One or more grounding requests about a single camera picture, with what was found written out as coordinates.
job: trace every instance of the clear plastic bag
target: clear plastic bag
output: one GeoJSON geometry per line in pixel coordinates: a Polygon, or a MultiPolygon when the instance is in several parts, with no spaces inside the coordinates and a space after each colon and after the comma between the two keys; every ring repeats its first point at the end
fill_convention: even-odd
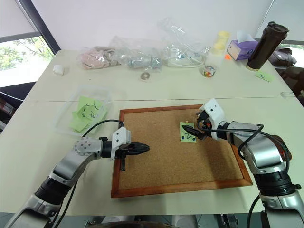
{"type": "Polygon", "coordinates": [[[161,70],[162,61],[158,41],[114,37],[110,46],[115,48],[113,59],[130,69],[161,70]]]}
{"type": "Polygon", "coordinates": [[[116,66],[118,61],[113,59],[114,50],[105,47],[93,47],[82,51],[77,61],[83,69],[101,69],[116,66]]]}
{"type": "Polygon", "coordinates": [[[162,52],[162,59],[169,67],[200,67],[204,64],[210,47],[189,38],[186,32],[173,22],[164,18],[158,27],[169,36],[162,52]]]}

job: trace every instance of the purple tissue box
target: purple tissue box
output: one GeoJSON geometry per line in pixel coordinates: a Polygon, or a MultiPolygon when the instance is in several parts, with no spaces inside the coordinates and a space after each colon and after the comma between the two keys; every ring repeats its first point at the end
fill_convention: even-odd
{"type": "Polygon", "coordinates": [[[247,59],[255,50],[257,44],[256,40],[238,43],[236,39],[233,39],[228,46],[227,52],[234,60],[247,59]]]}

